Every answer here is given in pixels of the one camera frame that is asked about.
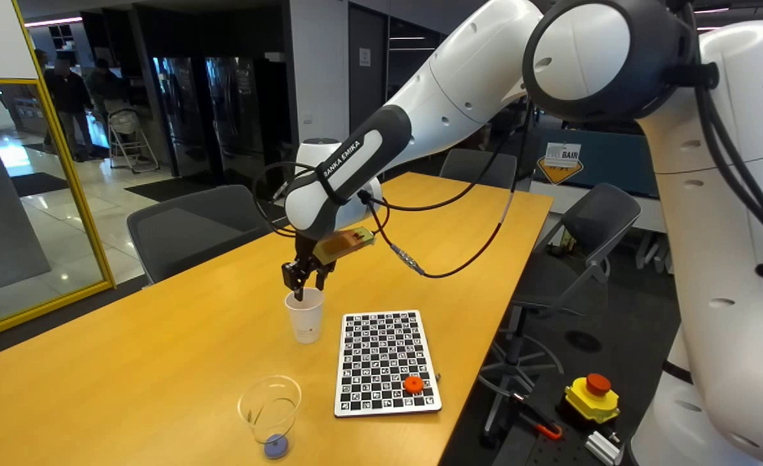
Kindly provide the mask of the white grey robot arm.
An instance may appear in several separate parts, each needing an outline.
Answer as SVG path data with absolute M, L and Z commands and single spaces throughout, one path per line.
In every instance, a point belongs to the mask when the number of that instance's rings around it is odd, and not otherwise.
M 387 169 L 446 149 L 529 100 L 578 127 L 629 125 L 643 153 L 576 179 L 648 180 L 680 327 L 638 466 L 763 466 L 763 17 L 697 25 L 692 0 L 485 0 L 348 138 L 298 174 L 287 222 L 321 237 Z

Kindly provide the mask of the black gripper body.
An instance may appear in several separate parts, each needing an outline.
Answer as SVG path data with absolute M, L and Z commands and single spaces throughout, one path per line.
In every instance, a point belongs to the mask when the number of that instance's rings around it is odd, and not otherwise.
M 281 263 L 281 268 L 291 268 L 303 280 L 303 284 L 307 283 L 307 276 L 314 276 L 321 267 L 326 267 L 312 257 L 314 244 L 314 237 L 298 235 L 294 258 Z

